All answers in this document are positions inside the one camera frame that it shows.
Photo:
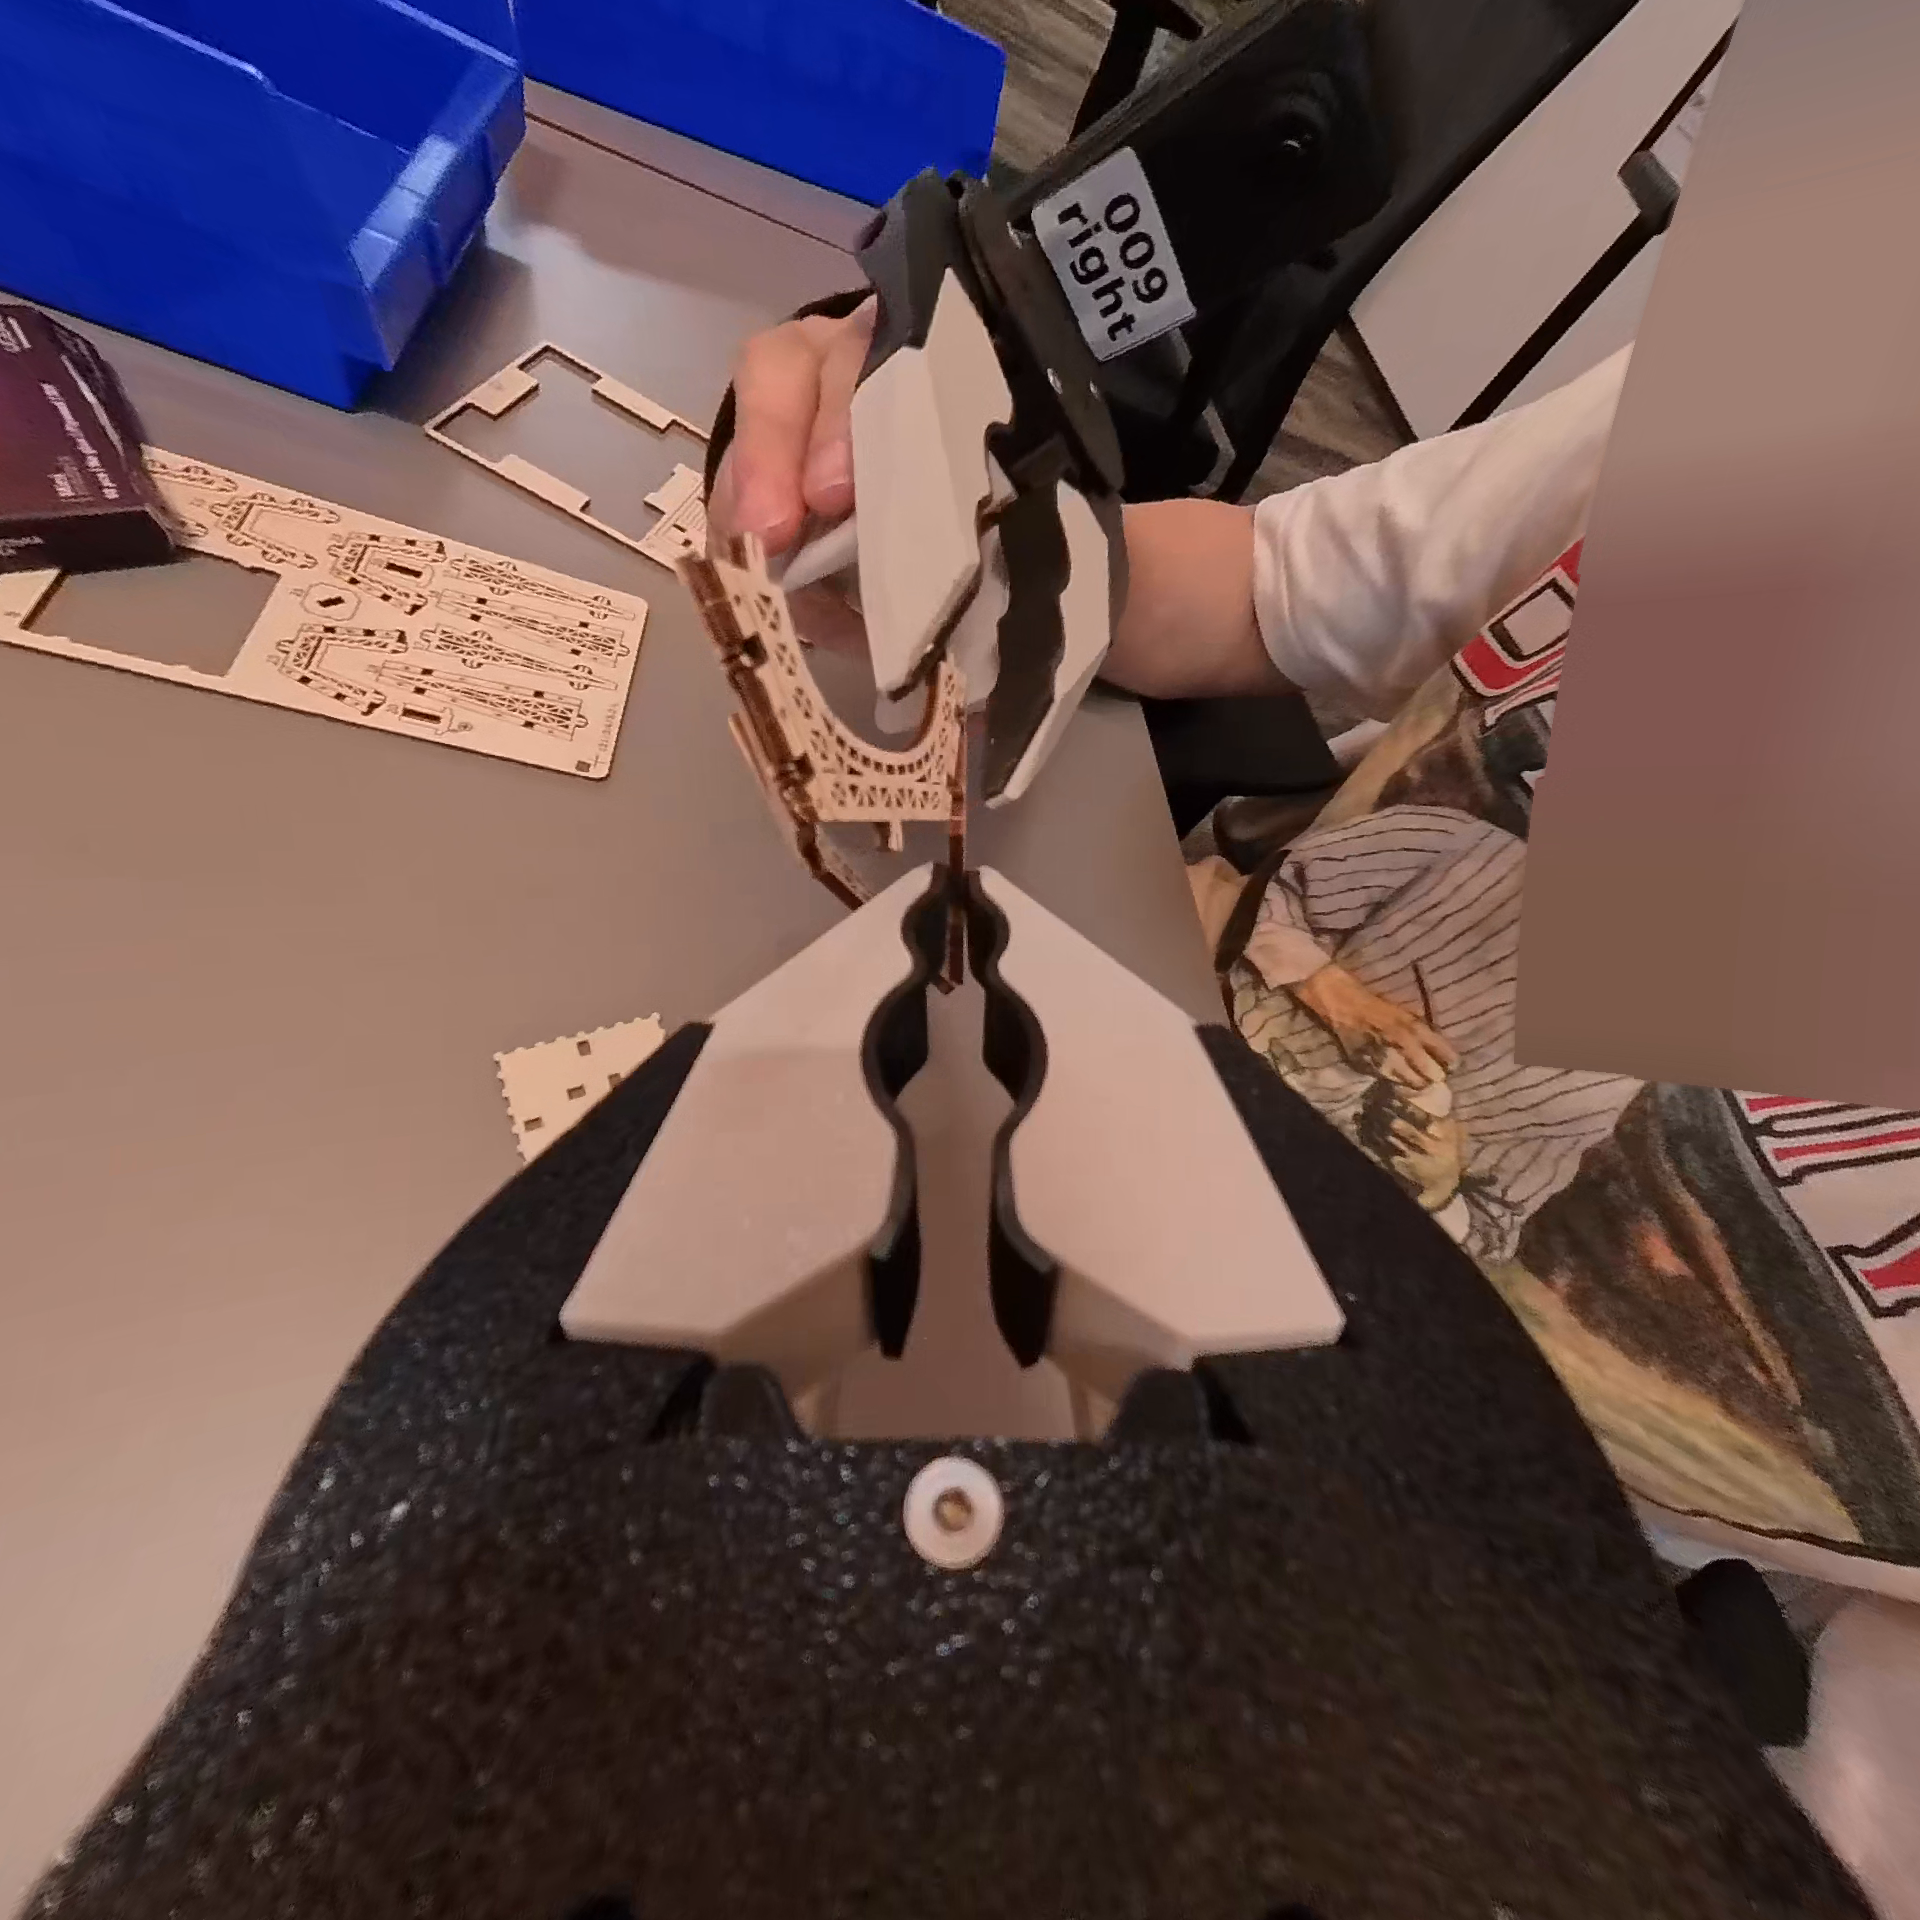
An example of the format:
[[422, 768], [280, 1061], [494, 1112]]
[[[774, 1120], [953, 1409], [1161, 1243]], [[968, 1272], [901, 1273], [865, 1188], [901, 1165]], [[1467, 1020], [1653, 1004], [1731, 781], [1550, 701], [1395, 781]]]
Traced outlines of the empty wooden frame sheet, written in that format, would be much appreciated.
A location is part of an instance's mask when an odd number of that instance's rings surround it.
[[601, 371], [580, 354], [557, 344], [540, 344], [517, 354], [504, 369], [491, 372], [469, 394], [422, 424], [422, 432], [440, 449], [457, 453], [469, 464], [484, 468], [511, 490], [543, 504], [549, 511], [583, 525], [585, 530], [624, 546], [662, 569], [679, 569], [686, 560], [701, 560], [708, 546], [704, 472], [677, 464], [675, 472], [641, 498], [652, 522], [641, 535], [614, 529], [591, 511], [588, 492], [555, 473], [523, 459], [519, 453], [491, 455], [471, 449], [452, 434], [452, 425], [467, 416], [491, 424], [521, 410], [541, 394], [541, 369], [561, 369], [580, 377], [595, 404], [613, 416], [644, 428], [655, 440], [686, 437], [696, 449], [708, 447], [708, 432], [646, 399], [641, 391]]

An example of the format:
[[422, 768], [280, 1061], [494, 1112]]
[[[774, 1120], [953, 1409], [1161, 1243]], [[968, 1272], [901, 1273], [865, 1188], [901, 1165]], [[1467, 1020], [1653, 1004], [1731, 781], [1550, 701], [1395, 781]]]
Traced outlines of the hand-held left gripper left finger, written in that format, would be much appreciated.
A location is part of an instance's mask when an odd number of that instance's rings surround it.
[[927, 1061], [940, 869], [910, 871], [705, 1024], [567, 1296], [567, 1338], [763, 1369], [902, 1356], [920, 1212], [899, 1096]]

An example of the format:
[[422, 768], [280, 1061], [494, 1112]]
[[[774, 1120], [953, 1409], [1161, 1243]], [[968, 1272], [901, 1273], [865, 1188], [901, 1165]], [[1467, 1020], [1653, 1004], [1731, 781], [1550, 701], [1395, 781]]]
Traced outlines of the person's right hand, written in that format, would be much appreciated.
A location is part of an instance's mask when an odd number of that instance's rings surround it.
[[873, 296], [833, 296], [743, 344], [708, 434], [712, 540], [780, 563], [852, 515], [851, 402], [876, 319]]

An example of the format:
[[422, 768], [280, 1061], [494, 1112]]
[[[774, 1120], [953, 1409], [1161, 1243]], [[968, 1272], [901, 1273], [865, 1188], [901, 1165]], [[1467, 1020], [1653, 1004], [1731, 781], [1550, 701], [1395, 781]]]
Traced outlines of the toothed square wooden plate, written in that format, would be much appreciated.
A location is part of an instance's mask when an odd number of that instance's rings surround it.
[[601, 1024], [494, 1056], [521, 1163], [560, 1141], [665, 1043], [657, 1015]]

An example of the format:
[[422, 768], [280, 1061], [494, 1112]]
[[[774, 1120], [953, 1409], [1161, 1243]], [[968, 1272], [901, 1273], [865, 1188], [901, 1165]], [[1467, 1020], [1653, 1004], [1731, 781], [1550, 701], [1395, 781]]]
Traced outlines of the wooden laser-cut parts sheet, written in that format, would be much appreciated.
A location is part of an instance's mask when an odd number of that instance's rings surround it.
[[644, 602], [161, 449], [149, 467], [185, 554], [272, 579], [227, 671], [33, 629], [59, 567], [4, 573], [4, 645], [565, 778], [611, 775]]

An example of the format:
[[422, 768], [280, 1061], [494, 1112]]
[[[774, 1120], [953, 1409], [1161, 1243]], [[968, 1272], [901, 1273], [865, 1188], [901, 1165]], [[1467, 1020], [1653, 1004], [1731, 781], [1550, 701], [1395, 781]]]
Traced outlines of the person's right forearm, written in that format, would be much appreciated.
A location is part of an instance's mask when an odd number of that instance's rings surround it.
[[1253, 507], [1125, 507], [1126, 597], [1100, 677], [1144, 700], [1297, 690], [1395, 716], [1583, 537], [1629, 354]]

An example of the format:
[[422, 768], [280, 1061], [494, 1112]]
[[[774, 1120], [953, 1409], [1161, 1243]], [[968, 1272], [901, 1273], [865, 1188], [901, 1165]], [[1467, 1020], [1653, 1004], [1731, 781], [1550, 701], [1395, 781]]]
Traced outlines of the dark purple box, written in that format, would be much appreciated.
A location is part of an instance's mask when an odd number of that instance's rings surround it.
[[3, 301], [3, 571], [150, 567], [176, 559], [177, 537], [99, 348]]

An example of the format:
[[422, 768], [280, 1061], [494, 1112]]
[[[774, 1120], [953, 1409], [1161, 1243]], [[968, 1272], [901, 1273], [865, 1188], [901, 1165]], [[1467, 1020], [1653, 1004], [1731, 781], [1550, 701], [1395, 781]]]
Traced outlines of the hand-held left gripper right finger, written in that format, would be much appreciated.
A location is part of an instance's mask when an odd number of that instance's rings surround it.
[[1227, 1033], [992, 869], [967, 879], [992, 1141], [990, 1284], [1022, 1365], [1065, 1373], [1335, 1345], [1343, 1311], [1209, 1052]]

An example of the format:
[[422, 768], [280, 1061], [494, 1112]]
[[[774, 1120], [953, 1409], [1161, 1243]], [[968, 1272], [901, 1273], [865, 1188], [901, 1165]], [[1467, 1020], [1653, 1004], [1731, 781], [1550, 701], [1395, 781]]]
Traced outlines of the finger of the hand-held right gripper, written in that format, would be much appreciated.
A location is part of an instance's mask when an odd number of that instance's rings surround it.
[[1020, 802], [1059, 747], [1111, 652], [1126, 569], [1117, 498], [1067, 479], [1022, 492], [990, 529], [956, 627], [982, 808]]
[[1009, 591], [982, 515], [1015, 490], [990, 453], [1015, 399], [973, 299], [945, 274], [924, 346], [902, 346], [855, 389], [857, 603], [883, 697], [901, 700], [943, 653], [967, 701], [999, 673]]

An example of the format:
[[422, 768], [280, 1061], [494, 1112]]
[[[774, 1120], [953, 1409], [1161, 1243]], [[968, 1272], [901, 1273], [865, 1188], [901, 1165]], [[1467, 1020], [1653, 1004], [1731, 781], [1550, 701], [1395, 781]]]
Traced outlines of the wooden lattice tower model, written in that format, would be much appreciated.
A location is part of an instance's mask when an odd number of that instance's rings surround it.
[[719, 560], [688, 554], [677, 573], [724, 668], [733, 695], [728, 730], [800, 865], [844, 905], [870, 889], [825, 841], [827, 827], [873, 827], [888, 852], [910, 826], [942, 826], [948, 852], [968, 851], [968, 721], [964, 684], [940, 659], [918, 731], [879, 747], [829, 707], [812, 674], [783, 591], [753, 540], [724, 545]]

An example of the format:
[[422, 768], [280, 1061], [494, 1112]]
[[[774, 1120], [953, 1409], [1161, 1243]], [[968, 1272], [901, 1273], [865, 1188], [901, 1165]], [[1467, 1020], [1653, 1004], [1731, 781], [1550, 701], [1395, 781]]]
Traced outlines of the blue plastic bin white label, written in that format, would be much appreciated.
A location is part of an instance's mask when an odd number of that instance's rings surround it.
[[4, 2], [4, 296], [347, 411], [521, 137], [504, 2]]

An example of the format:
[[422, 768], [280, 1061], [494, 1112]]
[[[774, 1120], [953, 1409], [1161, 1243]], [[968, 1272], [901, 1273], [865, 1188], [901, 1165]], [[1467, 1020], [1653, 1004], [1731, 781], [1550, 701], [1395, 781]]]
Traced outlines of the grey desk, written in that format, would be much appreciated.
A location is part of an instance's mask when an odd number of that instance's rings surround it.
[[705, 425], [863, 208], [527, 87], [342, 415], [79, 323], [161, 449], [635, 593], [613, 773], [4, 652], [4, 1915], [165, 1715], [382, 1316], [519, 1168], [494, 1056], [705, 1018], [833, 920], [657, 567], [432, 444], [560, 346]]

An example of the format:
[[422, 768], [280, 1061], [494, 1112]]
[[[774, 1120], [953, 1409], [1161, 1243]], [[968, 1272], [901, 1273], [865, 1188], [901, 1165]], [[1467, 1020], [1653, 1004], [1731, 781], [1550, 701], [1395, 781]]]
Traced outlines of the person's printed shirt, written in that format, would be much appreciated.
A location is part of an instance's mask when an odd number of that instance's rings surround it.
[[1913, 1593], [1915, 1112], [1516, 1058], [1576, 567], [1511, 597], [1237, 896], [1198, 866], [1223, 997], [1476, 1261], [1633, 1497]]

